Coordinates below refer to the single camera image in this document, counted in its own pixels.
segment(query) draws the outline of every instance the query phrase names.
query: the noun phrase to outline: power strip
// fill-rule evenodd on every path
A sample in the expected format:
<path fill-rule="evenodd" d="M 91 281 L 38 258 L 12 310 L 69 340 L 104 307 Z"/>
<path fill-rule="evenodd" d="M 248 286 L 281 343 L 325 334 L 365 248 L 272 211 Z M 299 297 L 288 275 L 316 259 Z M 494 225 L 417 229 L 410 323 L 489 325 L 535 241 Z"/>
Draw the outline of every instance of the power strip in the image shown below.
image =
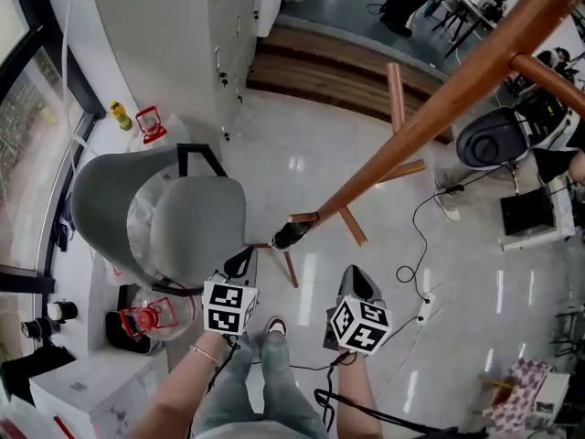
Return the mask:
<path fill-rule="evenodd" d="M 427 293 L 422 295 L 425 299 L 429 300 L 429 303 L 422 301 L 420 304 L 419 309 L 419 317 L 422 317 L 422 320 L 419 318 L 417 319 L 417 324 L 424 326 L 427 323 L 427 320 L 432 314 L 432 307 L 435 304 L 436 296 L 433 293 Z"/>

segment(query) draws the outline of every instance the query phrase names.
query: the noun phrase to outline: yellow bottle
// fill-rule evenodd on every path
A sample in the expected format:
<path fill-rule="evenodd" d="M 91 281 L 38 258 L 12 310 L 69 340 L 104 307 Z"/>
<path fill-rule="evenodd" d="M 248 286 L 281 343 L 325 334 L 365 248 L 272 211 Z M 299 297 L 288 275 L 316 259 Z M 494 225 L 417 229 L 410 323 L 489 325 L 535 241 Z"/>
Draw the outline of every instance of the yellow bottle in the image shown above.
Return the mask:
<path fill-rule="evenodd" d="M 132 119 L 128 117 L 124 106 L 115 100 L 110 101 L 110 114 L 116 119 L 118 125 L 122 130 L 130 130 L 132 128 Z"/>

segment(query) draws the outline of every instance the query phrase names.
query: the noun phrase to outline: wooden stairs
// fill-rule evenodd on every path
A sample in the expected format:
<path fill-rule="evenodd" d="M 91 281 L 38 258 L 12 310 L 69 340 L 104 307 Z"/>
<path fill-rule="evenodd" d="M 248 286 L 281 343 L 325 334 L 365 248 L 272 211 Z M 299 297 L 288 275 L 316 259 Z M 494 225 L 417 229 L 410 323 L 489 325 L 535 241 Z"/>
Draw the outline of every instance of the wooden stairs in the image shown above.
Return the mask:
<path fill-rule="evenodd" d="M 274 26 L 259 39 L 247 80 L 253 90 L 278 92 L 359 112 L 391 123 L 387 65 L 397 60 L 347 42 L 294 27 Z M 442 85 L 400 64 L 407 119 Z M 448 144 L 452 129 L 437 138 Z"/>

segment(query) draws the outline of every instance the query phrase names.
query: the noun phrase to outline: pink patterned cloth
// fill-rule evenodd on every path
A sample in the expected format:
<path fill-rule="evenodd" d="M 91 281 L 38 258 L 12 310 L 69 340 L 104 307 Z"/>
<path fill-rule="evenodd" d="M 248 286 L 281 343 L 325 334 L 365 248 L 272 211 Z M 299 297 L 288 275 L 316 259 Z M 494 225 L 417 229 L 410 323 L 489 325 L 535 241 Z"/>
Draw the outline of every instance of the pink patterned cloth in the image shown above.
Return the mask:
<path fill-rule="evenodd" d="M 520 358 L 512 365 L 507 373 L 514 384 L 510 398 L 483 411 L 485 418 L 494 420 L 497 433 L 514 433 L 523 428 L 532 402 L 549 372 L 550 366 L 539 361 Z"/>

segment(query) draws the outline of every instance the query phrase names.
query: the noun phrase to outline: window frame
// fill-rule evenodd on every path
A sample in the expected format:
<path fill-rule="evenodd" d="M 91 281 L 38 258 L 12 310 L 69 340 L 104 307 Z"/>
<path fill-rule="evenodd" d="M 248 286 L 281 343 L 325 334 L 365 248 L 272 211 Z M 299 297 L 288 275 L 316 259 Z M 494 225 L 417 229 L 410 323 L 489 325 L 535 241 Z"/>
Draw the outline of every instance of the window frame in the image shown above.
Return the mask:
<path fill-rule="evenodd" d="M 44 49 L 62 77 L 61 45 L 63 33 L 50 0 L 18 0 L 21 11 L 28 22 L 29 30 L 16 44 L 6 59 L 0 63 L 0 102 L 3 102 L 27 63 L 40 50 Z M 106 114 L 98 97 L 85 78 L 80 65 L 68 49 L 68 86 L 69 91 L 83 110 L 76 133 L 87 140 L 93 126 Z M 60 211 L 69 191 L 73 178 L 69 149 L 72 148 L 74 163 L 80 161 L 82 148 L 75 142 L 67 149 L 61 159 L 57 177 L 51 190 L 48 209 L 39 240 L 35 270 L 24 270 L 0 265 L 0 293 L 13 293 L 18 284 L 22 284 L 20 293 L 34 296 L 34 317 L 45 316 L 48 295 L 53 292 L 54 280 L 51 277 L 54 242 L 51 229 L 55 221 L 59 222 Z"/>

